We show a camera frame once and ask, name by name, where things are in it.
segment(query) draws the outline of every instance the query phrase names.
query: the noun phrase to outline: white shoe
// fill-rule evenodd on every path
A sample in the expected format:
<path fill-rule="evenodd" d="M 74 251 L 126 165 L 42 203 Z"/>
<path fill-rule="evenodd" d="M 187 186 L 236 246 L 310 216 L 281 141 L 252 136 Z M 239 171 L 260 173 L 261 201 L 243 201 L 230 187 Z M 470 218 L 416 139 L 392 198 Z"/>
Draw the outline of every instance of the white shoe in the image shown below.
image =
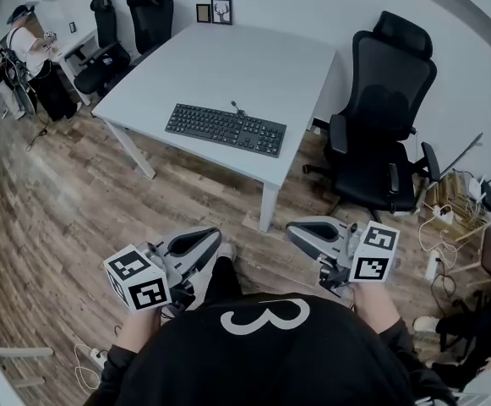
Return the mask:
<path fill-rule="evenodd" d="M 217 259 L 219 257 L 227 257 L 234 262 L 236 260 L 236 247 L 227 242 L 223 242 L 217 251 Z"/>
<path fill-rule="evenodd" d="M 422 317 L 418 317 L 414 323 L 412 323 L 412 327 L 414 331 L 418 332 L 437 332 L 437 325 L 440 320 L 436 317 L 431 317 L 430 315 L 423 315 Z"/>

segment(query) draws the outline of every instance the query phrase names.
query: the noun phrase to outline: white t-shirt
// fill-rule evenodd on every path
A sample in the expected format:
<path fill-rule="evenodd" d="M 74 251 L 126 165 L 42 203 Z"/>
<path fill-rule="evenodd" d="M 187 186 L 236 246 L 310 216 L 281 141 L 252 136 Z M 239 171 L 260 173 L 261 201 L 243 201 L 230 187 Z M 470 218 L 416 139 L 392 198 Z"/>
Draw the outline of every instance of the white t-shirt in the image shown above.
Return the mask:
<path fill-rule="evenodd" d="M 7 36 L 8 47 L 16 53 L 16 56 L 25 63 L 32 77 L 36 77 L 41 72 L 44 62 L 48 59 L 48 51 L 31 50 L 36 38 L 25 27 L 18 30 L 12 29 Z"/>

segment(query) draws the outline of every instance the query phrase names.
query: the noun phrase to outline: black keyboard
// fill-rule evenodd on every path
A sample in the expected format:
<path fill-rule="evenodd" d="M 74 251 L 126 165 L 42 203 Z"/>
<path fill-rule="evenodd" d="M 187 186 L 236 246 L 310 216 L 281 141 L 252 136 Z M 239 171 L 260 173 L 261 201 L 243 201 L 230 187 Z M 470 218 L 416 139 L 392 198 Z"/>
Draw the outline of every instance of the black keyboard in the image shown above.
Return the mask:
<path fill-rule="evenodd" d="M 286 125 L 245 114 L 177 104 L 166 132 L 278 157 Z"/>

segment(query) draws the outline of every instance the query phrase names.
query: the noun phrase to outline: white table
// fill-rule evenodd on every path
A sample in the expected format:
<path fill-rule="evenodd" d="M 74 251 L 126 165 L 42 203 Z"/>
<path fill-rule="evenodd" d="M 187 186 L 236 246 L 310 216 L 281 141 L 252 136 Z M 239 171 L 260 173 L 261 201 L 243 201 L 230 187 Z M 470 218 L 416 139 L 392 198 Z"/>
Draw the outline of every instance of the white table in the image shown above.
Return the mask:
<path fill-rule="evenodd" d="M 35 358 L 53 355 L 52 348 L 0 348 L 2 358 Z M 44 384 L 42 377 L 30 377 L 10 381 L 0 365 L 0 406 L 25 406 L 15 388 L 34 387 Z"/>
<path fill-rule="evenodd" d="M 70 84 L 73 85 L 73 88 L 78 92 L 80 99 L 85 105 L 90 105 L 91 100 L 89 96 L 76 89 L 76 86 L 74 85 L 74 78 L 76 78 L 76 75 L 78 75 L 78 73 L 76 71 L 76 68 L 70 63 L 70 59 L 65 60 L 65 56 L 69 54 L 72 50 L 74 50 L 78 45 L 85 44 L 91 39 L 94 39 L 96 33 L 97 29 L 93 29 L 86 31 L 85 33 L 73 33 L 66 36 L 62 40 L 57 40 L 53 44 L 53 47 L 57 49 L 57 52 L 52 53 L 50 56 L 54 63 L 57 63 L 59 64 L 59 66 L 61 66 L 61 69 L 63 70 L 65 75 L 67 75 Z"/>
<path fill-rule="evenodd" d="M 155 171 L 124 129 L 145 134 L 264 184 L 259 229 L 267 232 L 285 181 L 335 57 L 333 46 L 246 26 L 195 24 L 125 77 L 93 110 L 144 173 Z M 165 132 L 177 103 L 286 125 L 278 158 Z"/>

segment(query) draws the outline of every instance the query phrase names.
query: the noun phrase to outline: white cable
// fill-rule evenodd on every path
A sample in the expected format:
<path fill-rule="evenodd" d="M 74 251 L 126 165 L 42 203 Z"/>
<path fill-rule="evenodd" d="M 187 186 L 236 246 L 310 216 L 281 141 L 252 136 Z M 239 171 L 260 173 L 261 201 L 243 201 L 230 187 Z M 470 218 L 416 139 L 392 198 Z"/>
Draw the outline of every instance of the white cable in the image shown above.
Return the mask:
<path fill-rule="evenodd" d="M 424 203 L 424 205 L 427 206 L 429 209 L 431 209 L 431 211 L 434 212 L 434 209 L 430 205 L 428 205 L 427 203 Z M 451 205 L 444 205 L 440 208 L 439 211 L 443 211 L 443 209 L 445 209 L 446 207 L 449 207 L 453 211 L 453 208 L 451 207 Z M 424 224 L 422 224 L 420 226 L 420 228 L 417 231 L 417 239 L 420 241 L 420 246 L 422 247 L 422 250 L 424 250 L 426 253 L 433 251 L 433 250 L 437 250 L 440 254 L 440 259 L 442 260 L 442 262 L 444 263 L 446 268 L 448 268 L 448 270 L 450 270 L 456 265 L 457 251 L 459 251 L 464 245 L 466 245 L 470 239 L 468 239 L 465 243 L 463 243 L 462 245 L 460 245 L 459 247 L 456 248 L 454 245 L 448 244 L 444 240 L 444 238 L 442 237 L 442 233 L 448 233 L 448 229 L 444 228 L 444 229 L 440 230 L 440 233 L 439 233 L 440 241 L 437 244 L 433 245 L 431 248 L 425 248 L 423 246 L 423 243 L 422 243 L 422 228 L 423 228 L 423 226 L 426 226 L 427 224 L 432 222 L 434 219 L 436 219 L 436 216 L 433 214 L 433 216 L 430 219 L 428 219 Z M 446 259 L 445 254 L 442 252 L 442 250 L 440 248 L 438 248 L 441 245 L 443 245 L 445 247 L 445 249 L 448 250 L 450 253 L 455 254 L 454 260 L 451 263 L 448 263 L 448 260 Z"/>
<path fill-rule="evenodd" d="M 90 354 L 93 351 L 93 349 L 90 348 L 89 346 L 87 346 L 86 344 L 75 344 L 74 345 L 74 355 L 76 355 L 76 362 L 78 362 L 78 365 L 76 367 L 74 367 L 74 375 L 76 376 L 76 380 L 78 381 L 79 387 L 82 388 L 82 391 L 85 392 L 89 396 L 89 395 L 91 395 L 91 393 L 86 391 L 84 386 L 86 386 L 87 389 L 89 389 L 91 391 L 95 391 L 101 384 L 101 378 L 99 377 L 99 375 L 97 374 L 96 371 L 93 371 L 92 369 L 88 369 L 86 367 L 82 367 L 82 364 L 80 364 L 80 362 L 79 362 L 78 350 L 77 350 L 78 348 L 88 348 L 90 350 Z M 82 370 L 90 371 L 91 373 L 93 373 L 95 375 L 96 380 L 97 380 L 96 387 L 90 387 L 90 384 L 85 381 L 84 374 L 82 373 Z M 82 385 L 80 383 L 80 381 L 79 381 L 80 377 L 81 377 L 84 385 Z"/>

